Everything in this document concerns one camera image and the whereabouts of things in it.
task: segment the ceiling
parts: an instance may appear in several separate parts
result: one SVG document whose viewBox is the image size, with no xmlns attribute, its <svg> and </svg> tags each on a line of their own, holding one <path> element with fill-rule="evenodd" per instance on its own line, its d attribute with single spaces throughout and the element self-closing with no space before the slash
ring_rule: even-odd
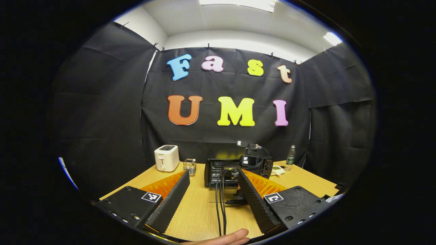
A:
<svg viewBox="0 0 436 245">
<path fill-rule="evenodd" d="M 198 0 L 153 0 L 143 5 L 168 36 L 208 30 L 249 31 L 281 38 L 315 53 L 333 45 L 313 16 L 282 1 L 274 13 L 235 5 L 201 6 Z"/>
</svg>

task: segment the white wall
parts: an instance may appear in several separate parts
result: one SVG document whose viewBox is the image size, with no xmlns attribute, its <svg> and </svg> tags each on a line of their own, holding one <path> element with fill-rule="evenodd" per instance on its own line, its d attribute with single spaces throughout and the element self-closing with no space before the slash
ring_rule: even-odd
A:
<svg viewBox="0 0 436 245">
<path fill-rule="evenodd" d="M 289 61 L 305 61 L 317 53 L 295 43 L 268 35 L 244 31 L 197 31 L 168 37 L 166 50 L 191 47 L 237 48 L 264 54 L 274 52 L 275 57 Z"/>
<path fill-rule="evenodd" d="M 162 50 L 162 47 L 165 47 L 164 43 L 168 35 L 143 7 L 137 7 L 114 21 L 121 25 L 128 22 L 125 27 L 136 32 L 151 44 L 158 43 L 156 45 L 158 49 Z"/>
</svg>

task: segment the ceiling light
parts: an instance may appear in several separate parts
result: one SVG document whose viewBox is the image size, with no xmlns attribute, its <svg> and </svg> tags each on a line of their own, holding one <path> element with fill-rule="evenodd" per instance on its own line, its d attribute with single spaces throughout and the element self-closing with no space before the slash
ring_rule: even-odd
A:
<svg viewBox="0 0 436 245">
<path fill-rule="evenodd" d="M 275 0 L 200 0 L 200 5 L 213 5 L 213 4 L 226 4 L 226 5 L 252 7 L 255 9 L 260 9 L 272 13 L 274 12 L 276 1 Z"/>
<path fill-rule="evenodd" d="M 342 42 L 342 40 L 333 32 L 327 32 L 327 34 L 324 36 L 324 39 L 329 41 L 329 43 L 331 43 L 333 46 L 336 46 Z"/>
</svg>

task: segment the small glass container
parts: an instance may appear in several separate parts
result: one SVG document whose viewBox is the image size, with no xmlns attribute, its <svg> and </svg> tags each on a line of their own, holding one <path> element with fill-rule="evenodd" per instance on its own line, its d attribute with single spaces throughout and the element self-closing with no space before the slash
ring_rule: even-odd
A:
<svg viewBox="0 0 436 245">
<path fill-rule="evenodd" d="M 194 176 L 197 171 L 197 161 L 190 158 L 185 159 L 183 162 L 183 170 L 188 170 L 189 176 Z"/>
</svg>

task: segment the white toaster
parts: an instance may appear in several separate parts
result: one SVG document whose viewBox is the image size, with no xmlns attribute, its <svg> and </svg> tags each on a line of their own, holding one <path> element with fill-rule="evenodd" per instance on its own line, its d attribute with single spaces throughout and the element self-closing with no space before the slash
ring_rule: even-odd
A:
<svg viewBox="0 0 436 245">
<path fill-rule="evenodd" d="M 159 171 L 172 172 L 179 165 L 179 148 L 172 145 L 164 145 L 154 150 L 156 168 Z"/>
</svg>

